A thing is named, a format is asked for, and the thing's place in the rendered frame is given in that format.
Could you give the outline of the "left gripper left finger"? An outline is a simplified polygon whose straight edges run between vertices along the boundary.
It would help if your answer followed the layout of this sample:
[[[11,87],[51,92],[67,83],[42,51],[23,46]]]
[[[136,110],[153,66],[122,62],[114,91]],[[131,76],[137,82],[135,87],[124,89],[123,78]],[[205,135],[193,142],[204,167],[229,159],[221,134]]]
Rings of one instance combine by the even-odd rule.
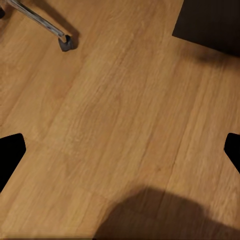
[[[0,193],[26,152],[21,133],[0,138]]]

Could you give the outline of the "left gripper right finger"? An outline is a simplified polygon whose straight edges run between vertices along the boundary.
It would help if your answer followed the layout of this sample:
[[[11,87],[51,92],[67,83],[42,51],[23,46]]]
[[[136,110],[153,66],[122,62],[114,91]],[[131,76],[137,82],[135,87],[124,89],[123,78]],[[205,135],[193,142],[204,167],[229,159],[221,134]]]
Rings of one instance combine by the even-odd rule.
[[[227,135],[224,151],[240,173],[240,135],[229,133]]]

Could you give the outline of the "swivel chair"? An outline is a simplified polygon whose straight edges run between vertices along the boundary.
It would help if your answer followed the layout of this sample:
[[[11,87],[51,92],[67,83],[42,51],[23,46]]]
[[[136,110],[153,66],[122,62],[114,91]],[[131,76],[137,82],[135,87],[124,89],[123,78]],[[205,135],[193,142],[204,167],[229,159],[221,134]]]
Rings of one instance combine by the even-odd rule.
[[[30,19],[34,20],[36,23],[41,25],[42,27],[46,28],[56,36],[58,36],[58,42],[61,47],[61,50],[63,52],[67,50],[73,50],[73,42],[70,37],[70,35],[65,34],[63,31],[61,31],[59,28],[57,28],[55,25],[35,13],[33,10],[26,7],[24,4],[22,4],[19,0],[4,0],[6,3],[23,13],[24,15],[28,16]],[[5,16],[5,12],[3,8],[0,6],[0,19],[2,19]]]

